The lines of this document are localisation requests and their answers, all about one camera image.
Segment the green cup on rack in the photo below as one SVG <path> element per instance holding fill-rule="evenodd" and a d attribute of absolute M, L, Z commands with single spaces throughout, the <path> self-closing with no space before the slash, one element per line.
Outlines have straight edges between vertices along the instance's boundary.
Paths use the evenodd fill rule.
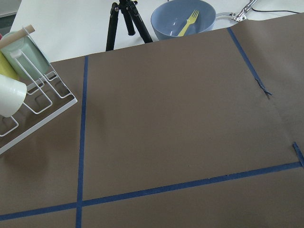
<path fill-rule="evenodd" d="M 4 48 L 1 48 L 0 50 L 8 62 L 11 64 L 13 69 L 24 80 L 29 79 L 28 75 L 22 70 L 16 60 L 11 56 L 12 53 L 16 54 L 17 51 L 21 51 L 42 75 L 47 73 L 49 70 L 48 61 L 28 36 L 22 37 L 21 39 L 5 46 Z M 37 72 L 37 70 L 23 55 L 17 57 L 17 60 L 34 80 L 37 80 L 41 77 L 40 73 Z"/>

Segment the yellow cup on rack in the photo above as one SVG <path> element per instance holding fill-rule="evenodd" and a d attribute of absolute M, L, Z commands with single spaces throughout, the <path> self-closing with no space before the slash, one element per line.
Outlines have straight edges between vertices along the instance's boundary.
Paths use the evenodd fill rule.
<path fill-rule="evenodd" d="M 8 62 L 8 60 L 1 52 L 0 52 L 0 74 L 19 81 L 19 75 L 16 73 L 14 68 L 11 66 L 11 64 Z"/>

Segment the large blue bowl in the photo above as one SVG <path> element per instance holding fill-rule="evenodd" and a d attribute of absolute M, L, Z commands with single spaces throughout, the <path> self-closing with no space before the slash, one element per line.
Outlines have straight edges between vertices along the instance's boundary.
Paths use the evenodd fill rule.
<path fill-rule="evenodd" d="M 199 11 L 198 18 L 189 26 L 185 35 L 212 30 L 216 11 L 210 4 L 202 0 L 171 0 L 159 6 L 151 16 L 152 28 L 158 40 L 178 37 L 195 10 Z"/>

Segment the white cup on rack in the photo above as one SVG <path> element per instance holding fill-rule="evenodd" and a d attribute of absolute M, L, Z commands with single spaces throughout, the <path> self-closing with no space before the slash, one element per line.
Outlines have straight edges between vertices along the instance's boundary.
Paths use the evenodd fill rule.
<path fill-rule="evenodd" d="M 11 117 L 22 106 L 27 94 L 25 83 L 0 75 L 0 115 Z"/>

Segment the yellow plastic fork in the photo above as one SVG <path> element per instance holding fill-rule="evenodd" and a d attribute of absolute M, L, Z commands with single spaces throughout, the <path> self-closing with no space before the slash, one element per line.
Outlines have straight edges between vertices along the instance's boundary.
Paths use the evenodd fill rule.
<path fill-rule="evenodd" d="M 187 32 L 188 28 L 190 25 L 194 24 L 198 18 L 200 11 L 199 10 L 194 10 L 191 15 L 189 16 L 189 18 L 187 19 L 187 22 L 185 24 L 185 26 L 181 29 L 181 31 L 178 34 L 178 37 L 182 37 L 185 35 L 185 33 Z"/>

